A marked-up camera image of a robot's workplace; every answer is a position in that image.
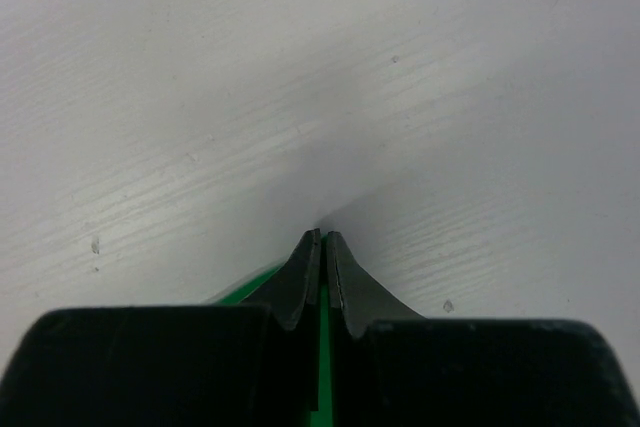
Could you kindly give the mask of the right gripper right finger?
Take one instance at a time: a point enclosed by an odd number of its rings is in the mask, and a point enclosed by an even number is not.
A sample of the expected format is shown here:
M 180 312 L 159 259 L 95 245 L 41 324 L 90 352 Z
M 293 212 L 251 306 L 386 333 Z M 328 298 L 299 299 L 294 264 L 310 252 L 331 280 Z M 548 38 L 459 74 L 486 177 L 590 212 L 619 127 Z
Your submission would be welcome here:
M 329 350 L 333 422 L 368 426 L 381 410 L 376 354 L 367 329 L 377 321 L 420 320 L 356 260 L 343 235 L 328 233 L 325 273 L 329 297 Z

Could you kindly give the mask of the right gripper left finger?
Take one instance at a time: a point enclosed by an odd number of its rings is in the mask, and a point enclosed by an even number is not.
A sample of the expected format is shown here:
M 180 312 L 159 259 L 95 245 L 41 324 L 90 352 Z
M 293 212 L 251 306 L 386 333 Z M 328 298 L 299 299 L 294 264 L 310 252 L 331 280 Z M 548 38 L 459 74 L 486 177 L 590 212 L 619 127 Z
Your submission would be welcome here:
M 318 408 L 321 233 L 306 231 L 287 261 L 242 302 L 270 314 L 268 392 L 287 408 Z

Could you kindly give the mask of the green t shirt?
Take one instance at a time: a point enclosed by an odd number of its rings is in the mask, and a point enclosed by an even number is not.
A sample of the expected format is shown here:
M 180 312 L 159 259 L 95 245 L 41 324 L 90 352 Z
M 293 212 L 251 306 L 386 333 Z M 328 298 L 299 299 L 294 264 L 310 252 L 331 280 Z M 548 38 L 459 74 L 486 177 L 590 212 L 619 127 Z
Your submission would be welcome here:
M 236 304 L 255 291 L 266 282 L 278 269 L 280 265 L 263 267 L 258 271 L 249 274 L 242 280 L 215 296 L 204 301 L 205 304 Z M 331 353 L 329 347 L 329 312 L 328 312 L 328 292 L 326 289 L 326 273 L 323 267 L 320 268 L 319 281 L 319 338 L 318 354 L 316 355 L 314 371 L 316 372 L 317 393 L 315 400 L 317 407 L 310 409 L 307 414 L 306 426 L 332 426 L 333 425 L 333 400 L 331 384 Z

